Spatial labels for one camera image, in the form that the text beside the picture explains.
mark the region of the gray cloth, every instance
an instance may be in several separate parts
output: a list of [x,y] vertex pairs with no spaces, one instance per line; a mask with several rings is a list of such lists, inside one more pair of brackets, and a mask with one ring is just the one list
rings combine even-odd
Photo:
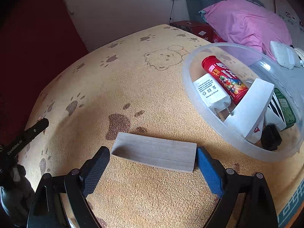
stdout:
[[16,187],[12,189],[0,188],[3,209],[16,226],[27,224],[29,209],[35,194],[25,174],[22,165],[15,166],[11,171],[11,177],[14,179]]

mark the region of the wall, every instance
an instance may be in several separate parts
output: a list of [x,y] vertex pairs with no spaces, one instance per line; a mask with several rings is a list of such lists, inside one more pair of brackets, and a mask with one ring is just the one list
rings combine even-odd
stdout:
[[[89,51],[115,39],[168,24],[171,0],[65,0],[72,21]],[[260,0],[274,10],[273,0]],[[188,19],[186,0],[174,2],[172,21]]]

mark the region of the plastic container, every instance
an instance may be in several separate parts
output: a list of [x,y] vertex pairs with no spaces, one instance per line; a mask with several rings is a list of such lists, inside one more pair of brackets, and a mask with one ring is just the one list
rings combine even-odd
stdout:
[[[196,91],[193,81],[197,80],[206,71],[202,68],[202,60],[210,55],[215,55],[231,69],[241,81],[250,88],[256,78],[273,83],[288,100],[296,123],[280,132],[282,143],[275,151],[260,148],[231,132],[217,118],[217,116],[204,104]],[[262,161],[282,161],[299,151],[304,138],[304,103],[292,79],[287,79],[278,64],[268,56],[249,47],[231,44],[215,43],[201,46],[187,56],[183,65],[183,79],[186,92],[193,106],[200,116],[220,135],[225,141],[241,152]]]

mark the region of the skittles tube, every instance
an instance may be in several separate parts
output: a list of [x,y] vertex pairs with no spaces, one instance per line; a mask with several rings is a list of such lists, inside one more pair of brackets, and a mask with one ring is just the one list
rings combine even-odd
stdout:
[[206,57],[202,61],[202,67],[216,79],[236,105],[247,93],[248,88],[244,83],[216,56]]

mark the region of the wooden block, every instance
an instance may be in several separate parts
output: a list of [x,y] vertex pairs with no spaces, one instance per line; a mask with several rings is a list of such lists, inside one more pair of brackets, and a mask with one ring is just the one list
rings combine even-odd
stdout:
[[161,169],[193,172],[196,143],[119,132],[111,154]]

